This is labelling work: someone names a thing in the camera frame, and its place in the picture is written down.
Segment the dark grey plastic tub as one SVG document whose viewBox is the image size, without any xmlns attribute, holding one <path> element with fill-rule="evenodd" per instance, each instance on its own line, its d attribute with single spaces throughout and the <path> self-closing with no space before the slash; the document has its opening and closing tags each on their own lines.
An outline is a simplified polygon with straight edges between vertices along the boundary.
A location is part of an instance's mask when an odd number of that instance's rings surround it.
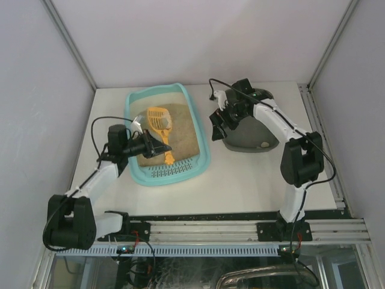
<svg viewBox="0 0 385 289">
<path fill-rule="evenodd" d="M 247 78 L 234 82 L 232 87 L 260 101 L 274 99 L 274 96 L 268 90 L 252 87 Z M 233 131 L 228 128 L 224 130 L 227 137 L 223 139 L 223 143 L 230 151 L 262 153 L 274 149 L 279 144 L 274 134 L 253 116 L 242 119 L 239 126 Z M 262 142 L 269 143 L 269 147 L 262 148 L 260 146 Z"/>
</svg>

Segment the orange litter scoop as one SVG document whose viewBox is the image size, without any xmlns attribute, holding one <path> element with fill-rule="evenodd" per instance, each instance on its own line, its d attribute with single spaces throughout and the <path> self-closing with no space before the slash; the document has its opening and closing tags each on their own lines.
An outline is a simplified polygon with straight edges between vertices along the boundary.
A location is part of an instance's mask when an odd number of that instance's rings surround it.
<svg viewBox="0 0 385 289">
<path fill-rule="evenodd" d="M 172 119 L 169 111 L 166 108 L 162 107 L 149 107 L 146 111 L 147 113 L 147 121 L 149 123 L 150 128 L 156 132 L 161 138 L 163 143 L 169 145 L 168 136 L 172 131 Z M 164 129 L 161 125 L 161 119 L 167 118 L 170 126 Z"/>
</svg>

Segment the light blue litter box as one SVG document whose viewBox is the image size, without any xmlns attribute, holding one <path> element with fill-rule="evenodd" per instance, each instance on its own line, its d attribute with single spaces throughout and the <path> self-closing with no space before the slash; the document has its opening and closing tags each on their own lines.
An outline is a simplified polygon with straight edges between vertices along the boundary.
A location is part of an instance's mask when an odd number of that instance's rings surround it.
<svg viewBox="0 0 385 289">
<path fill-rule="evenodd" d="M 157 85 L 128 93 L 125 100 L 124 116 L 127 119 L 133 119 L 147 107 L 164 104 L 188 106 L 197 136 L 199 153 L 191 158 L 177 161 L 170 166 L 162 164 L 140 167 L 138 158 L 130 157 L 128 166 L 131 176 L 140 185 L 151 187 L 186 181 L 202 174 L 211 161 L 208 141 L 196 103 L 182 84 Z"/>
</svg>

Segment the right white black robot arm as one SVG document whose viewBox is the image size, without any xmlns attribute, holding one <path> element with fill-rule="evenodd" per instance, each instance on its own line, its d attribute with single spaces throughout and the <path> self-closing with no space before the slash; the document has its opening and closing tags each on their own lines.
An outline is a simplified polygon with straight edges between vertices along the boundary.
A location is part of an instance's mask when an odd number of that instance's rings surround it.
<svg viewBox="0 0 385 289">
<path fill-rule="evenodd" d="M 248 79 L 226 87 L 226 90 L 212 89 L 211 92 L 210 99 L 218 104 L 209 117 L 212 140 L 227 138 L 229 130 L 234 131 L 242 120 L 252 117 L 284 145 L 280 172 L 287 187 L 278 223 L 282 227 L 295 225 L 304 217 L 307 189 L 316 184 L 324 171 L 322 137 L 295 125 L 268 90 L 253 88 Z"/>
</svg>

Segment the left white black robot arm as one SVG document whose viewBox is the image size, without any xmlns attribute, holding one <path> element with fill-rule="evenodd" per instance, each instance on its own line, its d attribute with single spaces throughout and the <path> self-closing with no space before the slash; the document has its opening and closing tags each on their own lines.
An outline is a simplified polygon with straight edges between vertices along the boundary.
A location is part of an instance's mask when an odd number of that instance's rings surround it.
<svg viewBox="0 0 385 289">
<path fill-rule="evenodd" d="M 44 246 L 54 252 L 87 250 L 101 237 L 129 235 L 128 213 L 108 210 L 95 215 L 93 205 L 123 173 L 130 157 L 153 158 L 170 151 L 166 142 L 157 140 L 146 129 L 138 137 L 129 139 L 123 124 L 110 126 L 108 141 L 90 176 L 73 191 L 55 194 L 49 199 L 42 235 Z"/>
</svg>

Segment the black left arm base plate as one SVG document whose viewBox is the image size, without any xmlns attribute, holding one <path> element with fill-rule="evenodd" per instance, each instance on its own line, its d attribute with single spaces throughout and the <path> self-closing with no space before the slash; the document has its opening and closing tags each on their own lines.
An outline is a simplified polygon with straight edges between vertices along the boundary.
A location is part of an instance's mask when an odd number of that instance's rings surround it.
<svg viewBox="0 0 385 289">
<path fill-rule="evenodd" d="M 104 242 L 149 241 L 151 224 L 132 221 L 128 213 L 105 211 L 96 216 L 96 240 Z"/>
</svg>

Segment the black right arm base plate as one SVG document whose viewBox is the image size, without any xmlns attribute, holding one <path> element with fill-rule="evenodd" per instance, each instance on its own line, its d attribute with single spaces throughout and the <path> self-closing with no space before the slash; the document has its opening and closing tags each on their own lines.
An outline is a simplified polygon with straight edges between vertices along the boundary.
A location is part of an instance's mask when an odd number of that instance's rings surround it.
<svg viewBox="0 0 385 289">
<path fill-rule="evenodd" d="M 276 220 L 275 222 L 259 222 L 256 224 L 257 237 L 259 241 L 312 241 L 310 224 L 299 221 L 285 223 Z"/>
</svg>

